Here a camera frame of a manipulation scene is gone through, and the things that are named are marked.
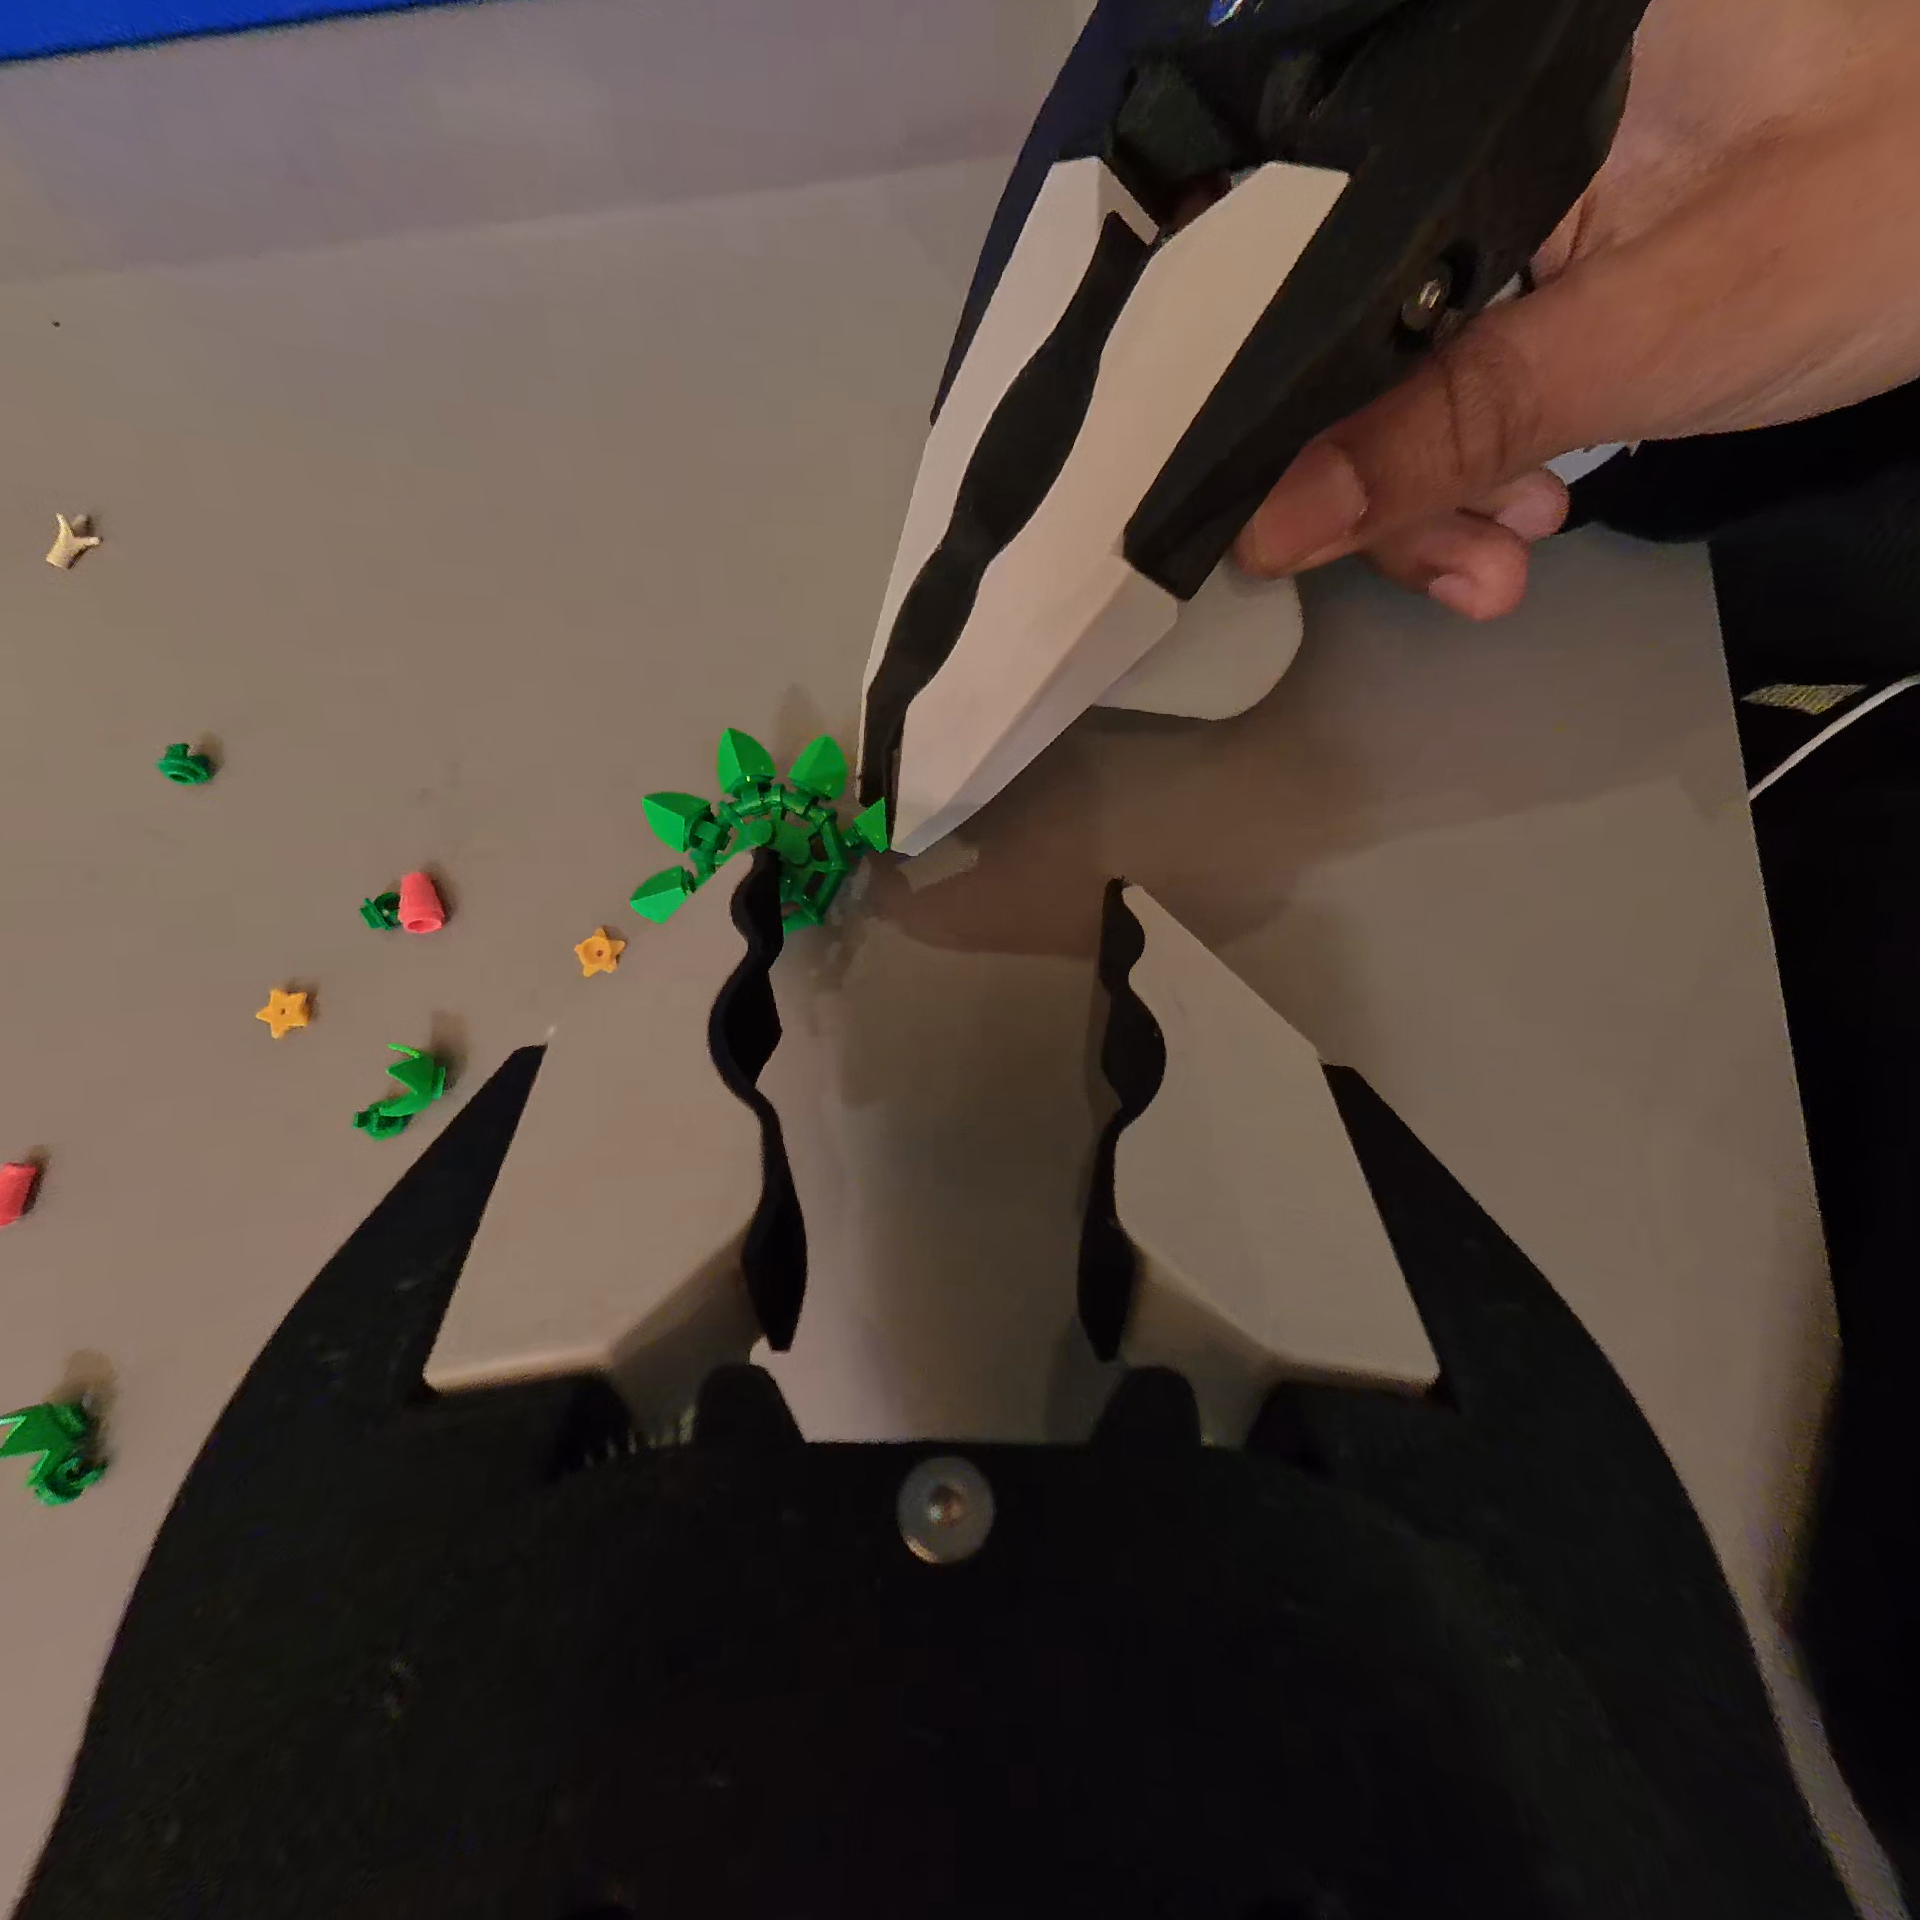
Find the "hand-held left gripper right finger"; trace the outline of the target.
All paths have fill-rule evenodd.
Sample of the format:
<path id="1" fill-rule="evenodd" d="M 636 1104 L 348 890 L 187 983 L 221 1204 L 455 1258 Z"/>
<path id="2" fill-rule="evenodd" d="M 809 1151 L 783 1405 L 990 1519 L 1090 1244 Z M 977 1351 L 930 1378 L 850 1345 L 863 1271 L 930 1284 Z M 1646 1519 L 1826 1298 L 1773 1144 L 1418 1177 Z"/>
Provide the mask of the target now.
<path id="1" fill-rule="evenodd" d="M 1077 1325 L 1104 1365 L 1177 1371 L 1204 1445 L 1244 1445 L 1278 1385 L 1438 1385 L 1318 1044 L 1124 876 L 1097 903 L 1090 1117 Z"/>

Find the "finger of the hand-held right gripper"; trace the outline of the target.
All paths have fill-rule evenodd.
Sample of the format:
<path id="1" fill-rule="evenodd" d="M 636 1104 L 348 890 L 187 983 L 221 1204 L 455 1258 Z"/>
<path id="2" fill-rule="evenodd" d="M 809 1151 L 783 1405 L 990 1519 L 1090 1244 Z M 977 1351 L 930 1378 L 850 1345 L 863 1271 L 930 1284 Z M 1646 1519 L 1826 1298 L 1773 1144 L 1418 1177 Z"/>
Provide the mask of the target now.
<path id="1" fill-rule="evenodd" d="M 1050 167 L 1057 161 L 1044 161 L 1030 181 L 1003 181 L 950 334 L 950 368 Z M 1157 221 L 1151 261 L 1117 308 L 1064 475 L 1050 482 L 1030 529 L 990 562 L 957 656 L 910 702 L 910 783 L 923 789 L 930 776 L 957 776 L 957 789 L 937 809 L 937 836 L 890 843 L 896 856 L 923 856 L 963 830 L 1171 636 L 1191 582 L 1171 582 L 1171 562 L 1157 562 L 1151 535 L 1131 522 L 1171 462 L 1197 448 L 1191 428 L 1204 421 L 1238 355 L 1258 341 L 1258 321 L 1271 314 L 1284 274 L 1305 261 L 1345 187 L 1345 167 L 1258 161 L 1184 227 L 1164 227 L 1131 194 Z"/>
<path id="2" fill-rule="evenodd" d="M 883 582 L 856 729 L 856 803 L 883 803 L 896 843 L 930 843 L 957 789 L 957 776 L 910 783 L 910 702 L 957 656 L 990 562 L 1064 475 L 1151 241 L 1157 221 L 1104 161 L 1057 161 L 943 381 Z"/>

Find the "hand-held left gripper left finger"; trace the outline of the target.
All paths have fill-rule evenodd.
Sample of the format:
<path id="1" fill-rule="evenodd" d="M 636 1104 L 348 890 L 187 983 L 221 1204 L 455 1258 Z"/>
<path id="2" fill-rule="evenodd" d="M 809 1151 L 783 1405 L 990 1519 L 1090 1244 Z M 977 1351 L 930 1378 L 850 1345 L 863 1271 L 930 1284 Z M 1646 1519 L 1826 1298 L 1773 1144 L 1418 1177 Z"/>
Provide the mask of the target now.
<path id="1" fill-rule="evenodd" d="M 796 1345 L 809 1244 L 763 1090 L 776 957 L 783 870 L 736 856 L 555 1024 L 428 1391 L 609 1378 L 622 1405 L 696 1405 L 716 1365 Z"/>

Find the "person's right hand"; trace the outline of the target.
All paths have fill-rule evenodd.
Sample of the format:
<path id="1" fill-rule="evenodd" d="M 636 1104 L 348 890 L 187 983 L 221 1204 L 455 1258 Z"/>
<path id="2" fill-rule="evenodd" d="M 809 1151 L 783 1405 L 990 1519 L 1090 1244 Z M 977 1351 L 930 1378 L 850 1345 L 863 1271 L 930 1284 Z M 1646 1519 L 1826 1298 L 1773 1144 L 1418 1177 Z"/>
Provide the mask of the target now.
<path id="1" fill-rule="evenodd" d="M 1565 529 L 1552 455 L 1813 421 L 1920 368 L 1920 7 L 1659 0 L 1619 140 L 1405 388 L 1325 428 L 1238 535 L 1244 575 L 1365 555 L 1472 622 Z"/>

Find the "green toy sprout piece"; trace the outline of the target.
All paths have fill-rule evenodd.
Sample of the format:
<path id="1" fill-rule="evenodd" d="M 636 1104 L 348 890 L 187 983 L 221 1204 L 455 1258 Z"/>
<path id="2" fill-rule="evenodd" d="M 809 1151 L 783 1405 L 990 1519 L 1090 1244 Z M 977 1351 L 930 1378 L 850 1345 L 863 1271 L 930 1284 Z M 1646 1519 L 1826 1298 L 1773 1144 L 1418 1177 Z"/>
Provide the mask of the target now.
<path id="1" fill-rule="evenodd" d="M 448 1057 L 415 1050 L 415 1044 L 388 1044 L 388 1090 L 375 1104 L 361 1104 L 348 1124 L 361 1137 L 401 1137 L 442 1097 L 448 1097 Z"/>

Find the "green toy grass piece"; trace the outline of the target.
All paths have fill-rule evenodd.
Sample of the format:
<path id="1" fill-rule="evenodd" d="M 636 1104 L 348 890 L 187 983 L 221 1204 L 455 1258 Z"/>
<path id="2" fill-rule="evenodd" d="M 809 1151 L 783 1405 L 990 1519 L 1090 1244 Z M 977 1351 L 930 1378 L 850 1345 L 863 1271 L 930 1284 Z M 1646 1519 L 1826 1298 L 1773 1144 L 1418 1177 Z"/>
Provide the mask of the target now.
<path id="1" fill-rule="evenodd" d="M 20 1405 L 0 1418 L 0 1458 L 27 1465 L 40 1505 L 74 1505 L 107 1478 L 100 1412 L 87 1398 Z"/>

